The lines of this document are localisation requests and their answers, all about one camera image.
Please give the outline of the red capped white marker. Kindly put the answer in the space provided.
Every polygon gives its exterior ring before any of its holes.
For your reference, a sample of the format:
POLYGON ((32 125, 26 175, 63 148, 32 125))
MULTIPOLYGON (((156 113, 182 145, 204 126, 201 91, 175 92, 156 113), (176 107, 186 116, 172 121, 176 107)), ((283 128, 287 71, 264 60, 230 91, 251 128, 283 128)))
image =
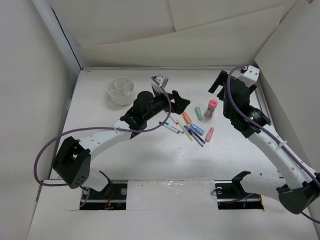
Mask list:
POLYGON ((170 120, 171 120, 175 125, 178 124, 178 122, 176 121, 176 119, 174 118, 174 116, 172 115, 172 113, 169 113, 169 112, 167 112, 167 111, 165 111, 165 113, 166 113, 167 115, 169 114, 170 120))

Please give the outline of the purple capped white marker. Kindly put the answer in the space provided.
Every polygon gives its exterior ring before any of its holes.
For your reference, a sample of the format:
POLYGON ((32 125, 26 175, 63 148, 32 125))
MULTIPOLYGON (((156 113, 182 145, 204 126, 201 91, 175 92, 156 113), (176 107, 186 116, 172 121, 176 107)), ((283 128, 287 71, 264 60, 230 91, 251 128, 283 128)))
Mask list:
POLYGON ((174 132, 174 133, 176 133, 176 134, 179 134, 179 133, 180 133, 180 131, 179 131, 177 128, 171 126, 171 125, 170 125, 169 123, 167 123, 167 122, 164 122, 163 126, 164 126, 166 129, 168 129, 168 130, 170 130, 170 131, 172 131, 172 132, 174 132))

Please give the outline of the pink capped clear bottle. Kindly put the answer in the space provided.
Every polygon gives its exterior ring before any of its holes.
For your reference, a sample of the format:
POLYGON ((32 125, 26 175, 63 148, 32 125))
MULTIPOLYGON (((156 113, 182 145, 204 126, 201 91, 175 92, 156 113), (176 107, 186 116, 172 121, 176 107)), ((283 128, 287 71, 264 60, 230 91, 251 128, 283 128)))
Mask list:
POLYGON ((215 99, 211 99, 208 103, 207 109, 205 110, 204 116, 208 119, 212 118, 215 109, 217 108, 218 101, 215 99))

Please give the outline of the blue capped white marker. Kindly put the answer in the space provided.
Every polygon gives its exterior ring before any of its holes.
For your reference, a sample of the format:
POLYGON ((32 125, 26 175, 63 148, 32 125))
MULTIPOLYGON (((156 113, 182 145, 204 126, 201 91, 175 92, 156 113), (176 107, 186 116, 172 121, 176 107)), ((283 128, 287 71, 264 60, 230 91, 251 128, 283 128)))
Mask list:
POLYGON ((182 130, 177 129, 176 127, 170 125, 169 123, 165 122, 164 126, 166 126, 167 129, 171 129, 172 131, 174 131, 177 134, 183 134, 184 132, 182 130))

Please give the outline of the yellow pen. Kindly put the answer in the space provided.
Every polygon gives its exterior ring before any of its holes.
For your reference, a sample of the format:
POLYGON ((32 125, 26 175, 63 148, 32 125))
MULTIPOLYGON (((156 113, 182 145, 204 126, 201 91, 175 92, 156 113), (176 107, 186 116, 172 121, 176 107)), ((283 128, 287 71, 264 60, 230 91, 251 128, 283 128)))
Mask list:
POLYGON ((176 120, 176 122, 180 126, 180 128, 183 130, 183 132, 186 134, 186 136, 189 138, 189 140, 192 142, 193 138, 189 134, 188 130, 182 125, 182 123, 178 119, 176 120))

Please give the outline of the dark blue pen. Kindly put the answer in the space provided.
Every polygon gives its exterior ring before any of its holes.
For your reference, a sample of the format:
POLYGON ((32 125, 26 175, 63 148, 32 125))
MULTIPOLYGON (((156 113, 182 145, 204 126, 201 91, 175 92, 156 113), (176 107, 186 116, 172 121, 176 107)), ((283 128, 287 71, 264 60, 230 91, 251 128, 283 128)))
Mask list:
POLYGON ((202 143, 202 144, 205 144, 206 142, 198 135, 198 133, 196 133, 196 131, 191 127, 191 126, 188 126, 188 129, 195 135, 195 137, 202 143))

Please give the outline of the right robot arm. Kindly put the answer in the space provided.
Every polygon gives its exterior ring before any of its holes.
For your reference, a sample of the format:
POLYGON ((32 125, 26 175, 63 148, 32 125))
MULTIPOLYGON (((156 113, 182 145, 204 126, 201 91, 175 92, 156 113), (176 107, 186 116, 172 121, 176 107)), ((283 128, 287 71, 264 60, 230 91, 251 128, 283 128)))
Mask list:
POLYGON ((250 96, 256 90, 247 86, 230 72, 222 70, 210 89, 223 102, 223 116, 246 139, 267 157, 280 177, 253 177, 244 170, 231 180, 231 191, 239 199, 249 194, 278 200, 292 214, 299 215, 320 196, 320 174, 307 165, 276 132, 271 120, 258 108, 251 106, 250 96))

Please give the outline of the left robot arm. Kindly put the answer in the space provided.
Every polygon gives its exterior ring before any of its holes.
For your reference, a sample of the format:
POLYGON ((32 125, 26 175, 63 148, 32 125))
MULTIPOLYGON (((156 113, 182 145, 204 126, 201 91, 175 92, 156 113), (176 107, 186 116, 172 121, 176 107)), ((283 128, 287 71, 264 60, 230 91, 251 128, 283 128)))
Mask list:
POLYGON ((113 182, 102 171, 92 170, 91 161, 114 145, 140 134, 146 129, 147 121, 161 111, 180 115, 190 103, 190 100, 180 97, 176 90, 168 95, 142 91, 132 107, 111 129, 80 139, 67 137, 53 161, 53 169, 71 189, 83 187, 94 190, 100 198, 107 198, 113 182))

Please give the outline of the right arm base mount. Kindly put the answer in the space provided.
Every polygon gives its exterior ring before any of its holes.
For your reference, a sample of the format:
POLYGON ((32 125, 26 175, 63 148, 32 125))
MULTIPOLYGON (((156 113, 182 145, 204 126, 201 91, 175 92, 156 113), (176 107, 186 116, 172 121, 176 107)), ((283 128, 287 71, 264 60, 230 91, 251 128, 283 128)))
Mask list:
POLYGON ((216 198, 218 210, 264 210, 259 194, 247 193, 231 180, 216 180, 211 195, 216 198))

